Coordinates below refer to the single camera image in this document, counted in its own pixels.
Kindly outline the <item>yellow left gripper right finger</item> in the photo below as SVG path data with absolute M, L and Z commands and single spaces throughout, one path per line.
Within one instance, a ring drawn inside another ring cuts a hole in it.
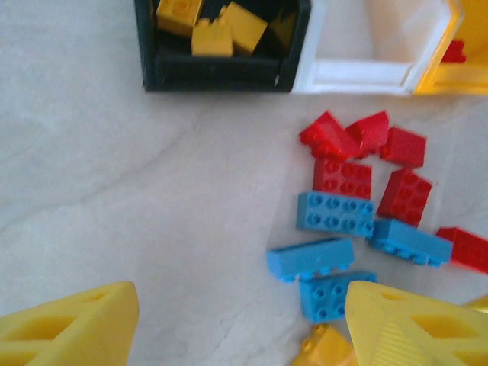
M 359 366 L 488 366 L 488 314 L 353 281 L 345 318 Z

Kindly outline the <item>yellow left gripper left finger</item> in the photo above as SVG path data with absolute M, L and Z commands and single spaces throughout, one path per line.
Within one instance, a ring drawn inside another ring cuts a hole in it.
M 127 366 L 139 314 L 118 281 L 0 316 L 0 366 Z

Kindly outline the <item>yellow sloped lego brick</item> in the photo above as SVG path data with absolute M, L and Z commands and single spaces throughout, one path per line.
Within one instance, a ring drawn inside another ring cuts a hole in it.
M 358 359 L 352 343 L 333 326 L 319 324 L 303 340 L 291 366 L 358 366 Z

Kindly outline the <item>long blue lego brick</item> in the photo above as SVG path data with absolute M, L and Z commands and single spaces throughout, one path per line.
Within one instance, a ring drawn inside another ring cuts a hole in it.
M 296 278 L 309 280 L 347 270 L 355 261 L 355 251 L 350 239 L 331 238 L 268 249 L 266 258 L 278 280 L 294 282 Z
M 416 265 L 440 268 L 451 262 L 453 243 L 395 219 L 374 221 L 372 248 Z
M 374 203 L 340 194 L 305 191 L 298 196 L 296 227 L 370 239 L 374 232 Z

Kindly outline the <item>red rounded lego brick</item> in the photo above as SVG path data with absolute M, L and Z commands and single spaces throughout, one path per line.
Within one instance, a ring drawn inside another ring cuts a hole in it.
M 441 226 L 436 236 L 452 242 L 452 265 L 488 275 L 488 239 L 452 226 Z

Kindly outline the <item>red sloped lego brick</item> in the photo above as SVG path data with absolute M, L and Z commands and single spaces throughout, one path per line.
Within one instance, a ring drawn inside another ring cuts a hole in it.
M 387 143 L 390 118 L 386 111 L 380 111 L 355 121 L 345 131 L 358 144 L 358 159 L 379 153 Z

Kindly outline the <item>small red lego brick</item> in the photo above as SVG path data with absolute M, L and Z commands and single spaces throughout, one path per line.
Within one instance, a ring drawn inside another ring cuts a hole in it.
M 464 41 L 453 39 L 441 59 L 441 63 L 465 63 L 467 57 L 464 54 Z

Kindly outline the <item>yellow plastic bin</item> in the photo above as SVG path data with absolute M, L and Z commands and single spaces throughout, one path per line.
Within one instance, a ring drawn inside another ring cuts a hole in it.
M 488 0 L 447 0 L 451 20 L 414 93 L 488 95 Z M 453 39 L 464 41 L 465 63 L 441 63 Z

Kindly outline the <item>white plastic bin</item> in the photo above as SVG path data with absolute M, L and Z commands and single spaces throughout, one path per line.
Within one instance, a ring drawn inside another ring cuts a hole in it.
M 292 91 L 411 95 L 462 19 L 461 0 L 310 0 Z

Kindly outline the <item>black plastic bin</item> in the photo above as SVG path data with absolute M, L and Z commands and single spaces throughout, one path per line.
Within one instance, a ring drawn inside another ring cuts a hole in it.
M 192 56 L 191 41 L 156 26 L 161 0 L 133 0 L 143 87 L 160 91 L 290 92 L 309 24 L 310 0 L 204 0 L 201 15 L 214 20 L 235 1 L 268 23 L 254 53 Z

